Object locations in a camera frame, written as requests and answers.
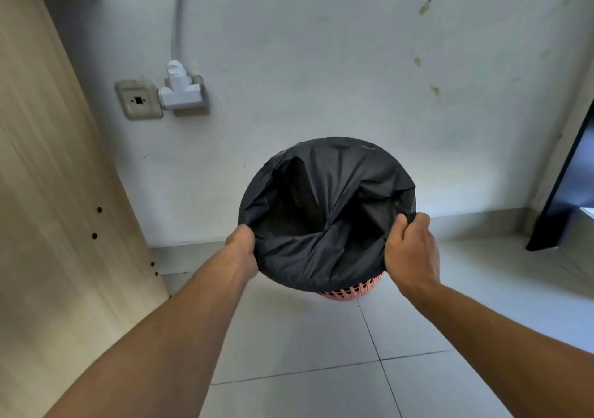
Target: wooden panel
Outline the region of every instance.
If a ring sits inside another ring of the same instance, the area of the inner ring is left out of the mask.
[[[43,0],[0,10],[0,416],[37,418],[167,293]]]

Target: trash bag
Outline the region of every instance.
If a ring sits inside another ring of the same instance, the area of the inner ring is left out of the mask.
[[[375,144],[329,137],[276,154],[250,182],[239,224],[256,235],[260,271],[286,287],[330,292],[385,270],[399,213],[416,211],[415,184]]]

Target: gray cable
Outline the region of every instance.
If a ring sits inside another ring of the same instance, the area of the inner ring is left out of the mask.
[[[181,20],[183,11],[183,0],[175,0],[174,23],[171,31],[171,60],[179,60],[181,57]]]

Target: wall socket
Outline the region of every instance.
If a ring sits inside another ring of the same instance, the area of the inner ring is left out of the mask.
[[[151,81],[124,80],[117,82],[115,89],[126,118],[136,121],[163,116],[157,88]]]

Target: white plug adapter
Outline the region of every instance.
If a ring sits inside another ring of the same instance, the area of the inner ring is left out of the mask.
[[[159,103],[164,110],[208,108],[208,97],[204,84],[192,83],[183,65],[177,60],[167,64],[167,87],[158,91]]]

